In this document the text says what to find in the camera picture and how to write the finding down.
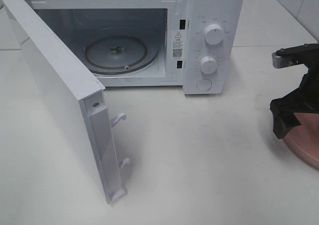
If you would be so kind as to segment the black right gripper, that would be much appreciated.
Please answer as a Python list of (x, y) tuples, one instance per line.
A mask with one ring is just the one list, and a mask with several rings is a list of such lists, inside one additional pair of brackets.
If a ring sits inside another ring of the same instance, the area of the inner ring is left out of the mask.
[(315, 114), (319, 104), (319, 63), (300, 61), (300, 64), (304, 64), (308, 72), (302, 77), (299, 90), (270, 103), (273, 132), (278, 139), (283, 139), (293, 128), (301, 125), (295, 113)]

